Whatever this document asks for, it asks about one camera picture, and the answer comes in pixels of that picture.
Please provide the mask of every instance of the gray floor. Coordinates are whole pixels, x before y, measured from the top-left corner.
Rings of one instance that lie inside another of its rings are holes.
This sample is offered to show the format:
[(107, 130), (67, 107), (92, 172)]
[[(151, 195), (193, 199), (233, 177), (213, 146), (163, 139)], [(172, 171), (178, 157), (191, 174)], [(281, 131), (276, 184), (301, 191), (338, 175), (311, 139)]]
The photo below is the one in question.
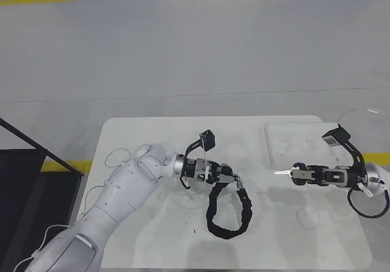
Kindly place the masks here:
[[(390, 116), (388, 0), (0, 7), (0, 116), (63, 159), (92, 159), (112, 117), (312, 114), (335, 122), (367, 108)], [(362, 126), (361, 117), (349, 122)], [(0, 148), (20, 146), (0, 130)], [(382, 151), (390, 149), (364, 150)], [(371, 246), (371, 270), (389, 271), (390, 250)]]

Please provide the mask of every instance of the coiled black cable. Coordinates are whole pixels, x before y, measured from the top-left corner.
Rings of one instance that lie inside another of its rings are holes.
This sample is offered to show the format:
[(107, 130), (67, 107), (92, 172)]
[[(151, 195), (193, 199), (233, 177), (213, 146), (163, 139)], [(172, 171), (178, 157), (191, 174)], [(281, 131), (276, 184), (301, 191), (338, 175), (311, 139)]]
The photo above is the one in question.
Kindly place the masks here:
[(385, 204), (385, 208), (384, 210), (380, 213), (380, 214), (376, 214), (374, 216), (368, 216), (367, 214), (363, 214), (361, 213), (353, 204), (352, 204), (352, 200), (351, 200), (351, 194), (352, 194), (352, 191), (354, 191), (353, 188), (351, 188), (349, 190), (349, 192), (347, 193), (347, 201), (349, 202), (349, 205), (352, 207), (352, 209), (360, 216), (364, 217), (364, 218), (380, 218), (381, 216), (383, 216), (384, 214), (387, 213), (388, 209), (390, 208), (390, 196), (388, 195), (388, 190), (385, 190), (385, 200), (387, 201), (387, 203)]

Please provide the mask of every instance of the yellow floor stripe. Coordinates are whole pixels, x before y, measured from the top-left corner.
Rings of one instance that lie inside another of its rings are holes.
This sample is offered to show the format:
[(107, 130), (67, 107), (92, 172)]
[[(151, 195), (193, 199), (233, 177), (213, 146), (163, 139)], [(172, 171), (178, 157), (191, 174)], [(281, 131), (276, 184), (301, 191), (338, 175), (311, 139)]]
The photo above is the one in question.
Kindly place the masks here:
[[(91, 171), (92, 160), (68, 160), (67, 163), (82, 173)], [(65, 172), (65, 167), (55, 161), (46, 161), (41, 172)]]
[[(367, 163), (377, 163), (379, 165), (390, 165), (390, 153), (365, 153), (364, 160)], [(82, 173), (89, 173), (91, 170), (91, 160), (68, 160), (72, 167), (81, 171)], [(61, 172), (66, 169), (60, 166), (57, 162), (47, 161), (44, 163), (41, 172)]]
[(72, 1), (72, 0), (7, 0), (7, 1), (0, 1), (0, 5), (40, 4), (40, 3), (66, 2), (66, 1)]

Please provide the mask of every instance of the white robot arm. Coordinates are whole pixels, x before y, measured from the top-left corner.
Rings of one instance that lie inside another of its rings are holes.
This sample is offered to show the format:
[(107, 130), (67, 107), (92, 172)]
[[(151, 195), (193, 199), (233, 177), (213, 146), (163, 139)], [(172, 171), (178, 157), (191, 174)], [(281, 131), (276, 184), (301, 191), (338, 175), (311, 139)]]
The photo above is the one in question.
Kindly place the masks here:
[[(338, 128), (328, 131), (322, 139), (329, 146), (343, 146), (353, 157), (352, 166), (337, 166), (334, 169), (322, 165), (305, 165), (295, 163), (289, 171), (276, 172), (288, 174), (295, 185), (316, 184), (318, 186), (335, 185), (339, 188), (350, 188), (347, 199), (351, 207), (365, 218), (379, 218), (390, 208), (390, 172), (374, 163), (365, 163), (358, 149), (349, 139), (351, 136), (338, 125)], [(368, 197), (385, 194), (387, 204), (379, 214), (366, 215), (360, 212), (352, 203), (351, 193), (363, 191)]]
[(114, 172), (96, 203), (73, 226), (33, 254), (27, 272), (98, 271), (107, 240), (148, 199), (164, 177), (179, 177), (183, 155), (140, 146)]

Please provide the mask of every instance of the black metal stand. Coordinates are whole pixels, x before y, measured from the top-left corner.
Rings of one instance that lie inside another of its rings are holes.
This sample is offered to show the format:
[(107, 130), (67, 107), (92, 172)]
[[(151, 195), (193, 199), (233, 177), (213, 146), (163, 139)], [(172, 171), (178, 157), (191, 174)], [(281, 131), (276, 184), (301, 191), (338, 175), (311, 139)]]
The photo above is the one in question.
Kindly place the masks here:
[[(33, 147), (0, 150), (0, 271), (12, 271), (39, 247), (49, 225), (69, 223), (84, 174), (2, 118), (0, 126)], [(42, 173), (46, 157), (67, 171)], [(49, 231), (47, 240), (59, 231)]]

